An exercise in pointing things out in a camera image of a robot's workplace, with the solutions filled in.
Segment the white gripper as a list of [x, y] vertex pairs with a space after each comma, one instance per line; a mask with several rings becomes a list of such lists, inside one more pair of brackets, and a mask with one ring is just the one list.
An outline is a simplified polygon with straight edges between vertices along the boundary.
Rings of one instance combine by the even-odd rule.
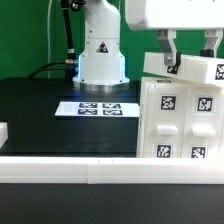
[[176, 49], [175, 30], [209, 29], [200, 55], [217, 57], [223, 39], [224, 0], [125, 0], [125, 19], [132, 30], [159, 30], [164, 64], [179, 66], [181, 53]]

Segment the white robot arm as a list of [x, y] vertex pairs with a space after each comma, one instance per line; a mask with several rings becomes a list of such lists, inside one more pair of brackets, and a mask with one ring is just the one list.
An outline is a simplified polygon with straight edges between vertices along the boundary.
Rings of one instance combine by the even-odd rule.
[[[68, 42], [67, 63], [73, 81], [87, 86], [113, 86], [129, 81], [120, 52], [121, 15], [107, 0], [59, 0]], [[195, 83], [224, 87], [224, 59], [217, 50], [224, 37], [224, 0], [124, 0], [125, 20], [133, 31], [155, 30], [162, 49], [147, 52], [143, 71]], [[69, 12], [85, 10], [85, 49], [74, 52]], [[206, 43], [198, 56], [175, 47], [179, 30], [203, 30]]]

